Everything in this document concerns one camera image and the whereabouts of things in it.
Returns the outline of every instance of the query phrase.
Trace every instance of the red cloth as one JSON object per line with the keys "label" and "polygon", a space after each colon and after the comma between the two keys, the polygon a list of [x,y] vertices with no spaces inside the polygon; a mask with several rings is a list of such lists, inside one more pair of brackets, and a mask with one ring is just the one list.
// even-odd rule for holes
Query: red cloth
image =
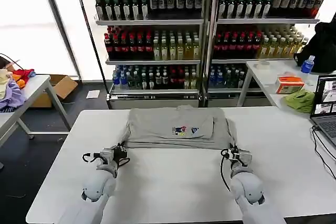
{"label": "red cloth", "polygon": [[18,76],[21,76],[20,80],[24,80],[25,83],[28,82],[28,79],[29,79],[29,74],[30,72],[34,71],[33,69],[28,69],[28,70],[22,70],[22,69],[18,69],[18,70],[14,70],[13,73],[18,75]]}

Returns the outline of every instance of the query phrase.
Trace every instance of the laptop screen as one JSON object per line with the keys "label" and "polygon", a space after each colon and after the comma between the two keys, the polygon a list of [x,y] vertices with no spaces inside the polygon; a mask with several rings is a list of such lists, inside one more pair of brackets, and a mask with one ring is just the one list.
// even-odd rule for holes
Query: laptop screen
{"label": "laptop screen", "polygon": [[336,115],[336,75],[319,76],[311,116]]}

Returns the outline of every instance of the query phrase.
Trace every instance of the paper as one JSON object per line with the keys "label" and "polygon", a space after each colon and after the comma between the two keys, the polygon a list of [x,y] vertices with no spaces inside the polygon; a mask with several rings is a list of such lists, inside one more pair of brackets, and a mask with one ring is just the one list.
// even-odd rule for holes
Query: paper
{"label": "paper", "polygon": [[91,99],[91,98],[98,98],[100,90],[90,90],[88,92],[88,95],[86,96],[86,99]]}

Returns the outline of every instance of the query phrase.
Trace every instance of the table leg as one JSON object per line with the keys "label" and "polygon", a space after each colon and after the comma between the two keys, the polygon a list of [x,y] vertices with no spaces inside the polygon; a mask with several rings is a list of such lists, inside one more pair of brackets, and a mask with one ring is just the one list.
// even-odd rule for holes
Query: table leg
{"label": "table leg", "polygon": [[31,135],[30,129],[27,127],[27,125],[19,118],[17,121],[17,124],[23,129],[26,134],[29,136],[29,139],[33,139],[34,135]]}
{"label": "table leg", "polygon": [[68,115],[67,115],[66,111],[64,110],[61,102],[59,101],[59,99],[58,99],[53,87],[51,86],[50,82],[48,83],[48,87],[46,88],[46,92],[49,95],[53,105],[58,110],[65,126],[68,128],[68,130],[71,130],[72,123],[70,123],[70,121],[68,119]]}
{"label": "table leg", "polygon": [[238,99],[237,107],[242,107],[243,106],[248,87],[250,86],[250,83],[251,83],[251,79],[252,79],[251,70],[247,70],[245,81],[244,81],[243,87],[241,89],[242,91],[241,91],[239,99]]}

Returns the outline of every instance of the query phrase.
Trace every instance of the laptop keyboard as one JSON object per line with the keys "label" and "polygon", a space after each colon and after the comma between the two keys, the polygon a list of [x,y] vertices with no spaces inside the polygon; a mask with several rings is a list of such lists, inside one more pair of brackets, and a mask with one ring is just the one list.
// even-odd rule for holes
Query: laptop keyboard
{"label": "laptop keyboard", "polygon": [[330,137],[336,137],[336,121],[320,123],[320,127],[323,128]]}

